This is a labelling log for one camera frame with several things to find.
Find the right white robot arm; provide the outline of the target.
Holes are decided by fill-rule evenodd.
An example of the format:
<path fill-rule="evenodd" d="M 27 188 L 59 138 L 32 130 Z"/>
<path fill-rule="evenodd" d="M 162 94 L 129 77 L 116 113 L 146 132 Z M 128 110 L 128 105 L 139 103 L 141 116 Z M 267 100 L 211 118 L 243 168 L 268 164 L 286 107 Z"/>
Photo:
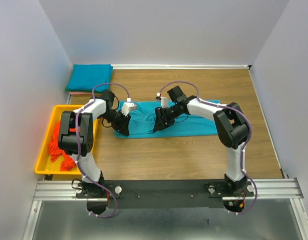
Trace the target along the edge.
<path fill-rule="evenodd" d="M 175 124 L 175 119 L 182 114 L 195 115 L 215 123 L 218 138 L 226 147 L 227 170 L 224 175 L 223 190 L 235 196 L 247 182 L 245 171 L 245 148 L 251 138 L 251 125 L 239 105 L 213 103 L 198 96 L 186 96 L 177 85 L 168 95 L 174 105 L 168 105 L 168 99 L 158 92 L 156 99 L 161 106 L 155 109 L 153 132 L 162 131 Z"/>

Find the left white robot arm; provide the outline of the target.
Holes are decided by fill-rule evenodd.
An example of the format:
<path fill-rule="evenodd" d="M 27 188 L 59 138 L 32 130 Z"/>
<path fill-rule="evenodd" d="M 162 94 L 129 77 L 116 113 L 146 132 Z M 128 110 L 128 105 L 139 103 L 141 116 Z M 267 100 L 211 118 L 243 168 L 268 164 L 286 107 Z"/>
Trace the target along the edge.
<path fill-rule="evenodd" d="M 103 118 L 111 128 L 129 136 L 129 112 L 136 106 L 127 95 L 120 110 L 113 109 L 115 94 L 105 90 L 101 96 L 92 96 L 89 101 L 73 111 L 61 114 L 58 147 L 69 155 L 81 173 L 81 183 L 75 190 L 95 198 L 109 192 L 105 190 L 102 171 L 97 167 L 92 154 L 94 145 L 94 121 Z"/>

